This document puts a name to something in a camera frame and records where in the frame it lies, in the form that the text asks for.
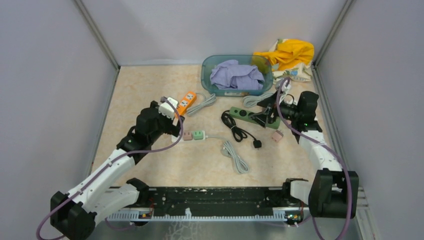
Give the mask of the orange power strip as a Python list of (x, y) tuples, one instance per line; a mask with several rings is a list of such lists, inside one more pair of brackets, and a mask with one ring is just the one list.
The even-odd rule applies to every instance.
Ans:
[(183, 116), (188, 108), (190, 108), (193, 103), (196, 101), (197, 99), (197, 94), (195, 92), (189, 91), (183, 98), (182, 100), (179, 102), (178, 106), (177, 106), (177, 112), (180, 116)]

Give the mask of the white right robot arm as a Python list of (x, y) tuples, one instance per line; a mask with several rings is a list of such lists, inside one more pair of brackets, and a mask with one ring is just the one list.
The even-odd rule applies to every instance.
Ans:
[(278, 96), (284, 98), (285, 92), (278, 90), (260, 95), (257, 106), (263, 111), (250, 113), (249, 119), (262, 127), (283, 120), (316, 168), (311, 184), (303, 180), (290, 182), (290, 187), (281, 193), (283, 203), (295, 206), (301, 200), (315, 218), (353, 219), (357, 210), (359, 176), (355, 171), (347, 171), (325, 142), (316, 119), (319, 95), (303, 91), (297, 103), (286, 103), (278, 100)]

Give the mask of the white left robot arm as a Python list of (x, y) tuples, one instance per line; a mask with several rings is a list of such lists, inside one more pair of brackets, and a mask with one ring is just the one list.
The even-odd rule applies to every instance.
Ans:
[(146, 206), (150, 200), (148, 186), (138, 179), (112, 191), (109, 188), (147, 154), (172, 148), (172, 144), (152, 148), (163, 134), (181, 140), (184, 117), (178, 113), (178, 105), (177, 100), (162, 97), (160, 102), (152, 101), (142, 109), (136, 124), (97, 170), (68, 192), (58, 191), (51, 197), (50, 213), (42, 222), (49, 221), (70, 240), (85, 240), (99, 223), (123, 207)]

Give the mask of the small white power strip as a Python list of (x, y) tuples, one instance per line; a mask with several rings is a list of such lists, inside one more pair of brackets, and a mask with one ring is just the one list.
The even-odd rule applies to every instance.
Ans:
[(197, 143), (206, 139), (204, 130), (184, 131), (179, 143)]

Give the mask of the green power strip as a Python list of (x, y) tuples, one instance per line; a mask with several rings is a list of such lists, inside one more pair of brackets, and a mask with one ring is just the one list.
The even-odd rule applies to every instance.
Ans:
[[(234, 106), (232, 106), (229, 110), (229, 115), (232, 118), (258, 125), (257, 123), (254, 123), (254, 121), (249, 119), (249, 114), (251, 114), (251, 113), (255, 113), (255, 112), (245, 110), (245, 109), (241, 109), (241, 108), (234, 107)], [(275, 121), (275, 128), (271, 128), (271, 129), (277, 130), (279, 127), (280, 127), (280, 121), (276, 120)]]

